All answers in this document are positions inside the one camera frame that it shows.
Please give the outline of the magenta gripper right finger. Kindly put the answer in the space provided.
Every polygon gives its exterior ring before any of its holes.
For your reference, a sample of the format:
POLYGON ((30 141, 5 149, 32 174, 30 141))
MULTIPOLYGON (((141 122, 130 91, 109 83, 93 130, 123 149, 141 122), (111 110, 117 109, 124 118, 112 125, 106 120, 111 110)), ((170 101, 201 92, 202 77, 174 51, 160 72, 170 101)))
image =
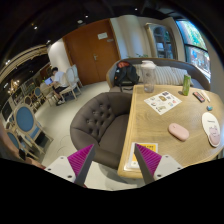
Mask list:
POLYGON ((141 162, 139 163, 140 170, 145 184, 149 184, 154 181, 153 176, 160 163, 162 156, 152 151, 145 151, 143 148, 140 149, 140 152, 141 152, 141 162))

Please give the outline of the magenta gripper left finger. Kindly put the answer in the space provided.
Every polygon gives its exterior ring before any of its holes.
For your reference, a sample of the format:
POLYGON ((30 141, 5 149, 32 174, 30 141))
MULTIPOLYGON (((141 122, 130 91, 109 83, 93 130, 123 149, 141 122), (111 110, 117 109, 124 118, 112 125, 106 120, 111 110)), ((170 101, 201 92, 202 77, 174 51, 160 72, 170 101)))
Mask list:
POLYGON ((76 185, 84 185, 86 176, 88 174, 94 156, 95 146, 91 144, 67 157, 76 176, 76 179, 74 181, 76 185))

